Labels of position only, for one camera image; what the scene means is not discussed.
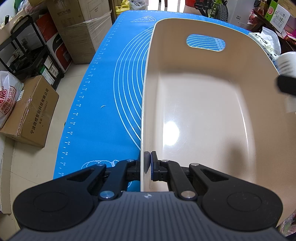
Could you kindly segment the stacked cardboard boxes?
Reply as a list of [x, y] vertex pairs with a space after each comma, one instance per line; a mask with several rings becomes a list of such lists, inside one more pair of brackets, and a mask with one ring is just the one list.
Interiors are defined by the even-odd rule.
[[75, 64], [89, 64], [112, 27], [108, 1], [46, 1]]

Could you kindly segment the white red plastic bag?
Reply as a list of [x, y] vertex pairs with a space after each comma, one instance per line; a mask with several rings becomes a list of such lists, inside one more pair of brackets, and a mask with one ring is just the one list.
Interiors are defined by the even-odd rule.
[[23, 90], [23, 83], [8, 71], [1, 71], [0, 126], [4, 126]]

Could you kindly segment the black metal shelf rack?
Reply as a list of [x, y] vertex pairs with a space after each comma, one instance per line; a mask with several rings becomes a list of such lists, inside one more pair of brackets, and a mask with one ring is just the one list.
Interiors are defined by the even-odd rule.
[[42, 75], [53, 89], [64, 77], [29, 15], [21, 17], [12, 27], [11, 35], [1, 41], [1, 67], [21, 81]]

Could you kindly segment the beige plastic storage bin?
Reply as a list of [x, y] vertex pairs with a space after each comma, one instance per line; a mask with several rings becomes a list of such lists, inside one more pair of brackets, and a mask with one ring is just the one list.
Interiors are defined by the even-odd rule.
[[199, 163], [263, 186], [295, 211], [295, 113], [278, 71], [248, 35], [169, 18], [152, 32], [142, 94], [141, 151]]

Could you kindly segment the tissue pack with white tissue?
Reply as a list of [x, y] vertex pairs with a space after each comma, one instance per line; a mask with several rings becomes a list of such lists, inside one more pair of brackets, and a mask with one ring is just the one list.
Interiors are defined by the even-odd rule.
[[248, 36], [255, 40], [255, 42], [264, 49], [274, 66], [277, 67], [276, 60], [281, 54], [281, 46], [278, 35], [274, 31], [263, 27], [260, 33], [250, 32], [248, 33]]

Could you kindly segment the white bottle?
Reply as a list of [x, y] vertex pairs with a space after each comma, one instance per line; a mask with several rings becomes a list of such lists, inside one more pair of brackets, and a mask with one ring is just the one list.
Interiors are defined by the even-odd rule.
[[287, 113], [295, 113], [295, 52], [281, 54], [276, 64], [279, 76], [276, 84], [280, 92], [287, 95], [285, 107]]

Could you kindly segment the cardboard box on floor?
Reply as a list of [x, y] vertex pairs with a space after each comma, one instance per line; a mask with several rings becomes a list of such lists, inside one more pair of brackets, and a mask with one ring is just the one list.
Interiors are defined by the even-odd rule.
[[43, 148], [59, 95], [42, 76], [29, 78], [1, 133], [17, 142]]

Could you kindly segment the yellow jugs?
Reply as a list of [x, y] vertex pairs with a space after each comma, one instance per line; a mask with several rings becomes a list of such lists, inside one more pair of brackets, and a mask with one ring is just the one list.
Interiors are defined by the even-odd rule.
[[119, 6], [115, 7], [116, 16], [119, 16], [121, 13], [130, 10], [130, 1], [129, 0], [122, 0]]

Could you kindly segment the green black bicycle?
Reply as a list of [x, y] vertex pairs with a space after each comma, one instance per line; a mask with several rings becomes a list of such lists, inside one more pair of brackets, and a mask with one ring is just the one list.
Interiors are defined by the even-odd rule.
[[228, 21], [227, 1], [223, 0], [203, 0], [195, 1], [194, 8], [197, 9], [201, 15], [208, 18], [213, 18], [223, 22]]

